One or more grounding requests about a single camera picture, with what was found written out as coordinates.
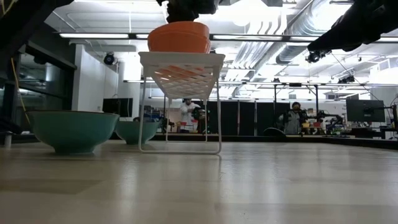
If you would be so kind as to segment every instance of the white wire stand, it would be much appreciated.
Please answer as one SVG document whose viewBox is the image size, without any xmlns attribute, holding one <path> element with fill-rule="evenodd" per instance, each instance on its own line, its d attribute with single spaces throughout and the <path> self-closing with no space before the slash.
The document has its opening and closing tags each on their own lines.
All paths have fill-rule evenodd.
<svg viewBox="0 0 398 224">
<path fill-rule="evenodd" d="M 141 64 L 144 67 L 144 89 L 142 92 L 142 106 L 138 148 L 143 153 L 163 154 L 219 154 L 221 142 L 221 102 L 219 94 L 220 71 L 223 68 L 225 55 L 222 54 L 191 54 L 169 52 L 139 52 Z M 193 98 L 203 100 L 206 110 L 205 132 L 207 142 L 207 101 L 216 85 L 217 115 L 218 115 L 218 150 L 217 151 L 160 151 L 143 150 L 142 127 L 144 124 L 144 105 L 147 77 L 152 77 L 157 86 L 169 99 L 169 109 L 173 99 Z M 166 128 L 166 142 L 169 141 Z"/>
</svg>

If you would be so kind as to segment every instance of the orange container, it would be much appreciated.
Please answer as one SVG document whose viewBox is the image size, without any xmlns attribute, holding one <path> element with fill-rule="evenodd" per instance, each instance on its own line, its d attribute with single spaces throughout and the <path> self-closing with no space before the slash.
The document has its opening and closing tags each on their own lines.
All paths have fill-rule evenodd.
<svg viewBox="0 0 398 224">
<path fill-rule="evenodd" d="M 166 24 L 154 29 L 150 34 L 150 36 L 158 35 L 163 32 L 188 32 L 190 34 L 202 35 L 204 37 L 209 38 L 210 31 L 209 27 L 200 23 L 200 22 L 191 22 L 191 21 L 183 21 L 183 22 L 172 22 L 170 24 Z"/>
<path fill-rule="evenodd" d="M 208 38 L 186 32 L 165 32 L 148 37 L 151 52 L 208 53 L 210 46 Z"/>
</svg>

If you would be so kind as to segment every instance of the man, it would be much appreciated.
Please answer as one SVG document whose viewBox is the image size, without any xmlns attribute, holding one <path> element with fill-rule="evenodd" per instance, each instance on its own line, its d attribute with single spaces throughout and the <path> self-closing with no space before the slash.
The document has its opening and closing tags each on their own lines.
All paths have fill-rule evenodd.
<svg viewBox="0 0 398 224">
<path fill-rule="evenodd" d="M 200 106 L 192 103 L 191 99 L 184 99 L 184 102 L 181 105 L 181 122 L 185 122 L 186 125 L 181 126 L 181 133 L 189 133 L 190 131 L 195 130 L 192 122 L 192 111 L 195 108 L 200 108 Z"/>
<path fill-rule="evenodd" d="M 294 102 L 292 109 L 279 117 L 279 121 L 283 121 L 285 134 L 298 134 L 301 133 L 301 104 Z"/>
</svg>

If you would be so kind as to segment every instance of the gray floor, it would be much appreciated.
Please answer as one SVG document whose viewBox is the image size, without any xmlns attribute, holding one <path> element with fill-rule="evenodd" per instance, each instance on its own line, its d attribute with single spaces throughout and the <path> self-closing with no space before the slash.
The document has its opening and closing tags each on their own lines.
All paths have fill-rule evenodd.
<svg viewBox="0 0 398 224">
<path fill-rule="evenodd" d="M 223 150 L 139 154 L 120 141 L 87 156 L 57 156 L 43 144 L 0 149 L 0 223 L 398 222 L 398 151 L 277 143 Z"/>
</svg>

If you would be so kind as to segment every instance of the teal bowl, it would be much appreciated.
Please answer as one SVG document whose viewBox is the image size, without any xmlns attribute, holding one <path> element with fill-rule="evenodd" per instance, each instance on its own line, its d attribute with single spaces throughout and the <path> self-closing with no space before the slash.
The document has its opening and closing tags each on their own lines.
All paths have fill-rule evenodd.
<svg viewBox="0 0 398 224">
<path fill-rule="evenodd" d="M 28 111 L 37 139 L 52 146 L 56 153 L 93 152 L 107 141 L 119 120 L 118 114 L 84 111 Z"/>
<path fill-rule="evenodd" d="M 141 138 L 143 144 L 155 136 L 158 127 L 159 122 L 144 122 Z M 139 122 L 119 121 L 116 126 L 116 134 L 129 145 L 138 144 Z"/>
</svg>

